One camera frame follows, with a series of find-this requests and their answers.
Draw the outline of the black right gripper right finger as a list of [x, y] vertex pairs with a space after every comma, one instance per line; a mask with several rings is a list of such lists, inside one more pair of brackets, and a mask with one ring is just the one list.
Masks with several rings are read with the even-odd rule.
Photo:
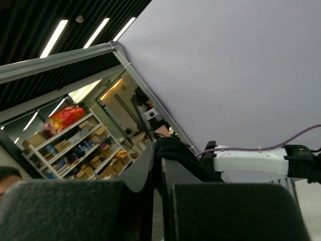
[[201, 182], [162, 160], [166, 240], [310, 240], [298, 203], [281, 185]]

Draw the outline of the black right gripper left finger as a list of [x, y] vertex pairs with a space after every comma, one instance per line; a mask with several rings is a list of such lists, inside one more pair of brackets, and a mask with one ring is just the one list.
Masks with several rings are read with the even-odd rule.
[[1, 201], [1, 240], [151, 240], [154, 144], [109, 180], [18, 182]]

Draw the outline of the black t shirt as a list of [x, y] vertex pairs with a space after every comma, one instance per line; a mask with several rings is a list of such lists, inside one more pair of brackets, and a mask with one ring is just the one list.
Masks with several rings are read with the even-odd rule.
[[163, 137], [154, 143], [152, 168], [154, 187], [159, 193], [162, 192], [162, 158], [177, 161], [202, 182], [223, 182], [222, 178], [200, 162], [183, 142], [171, 137]]

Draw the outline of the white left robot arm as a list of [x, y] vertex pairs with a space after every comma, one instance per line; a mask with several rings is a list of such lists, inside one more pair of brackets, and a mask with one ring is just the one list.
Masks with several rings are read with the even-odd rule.
[[320, 155], [303, 145], [232, 148], [208, 142], [200, 160], [225, 182], [264, 183], [282, 178], [320, 183]]

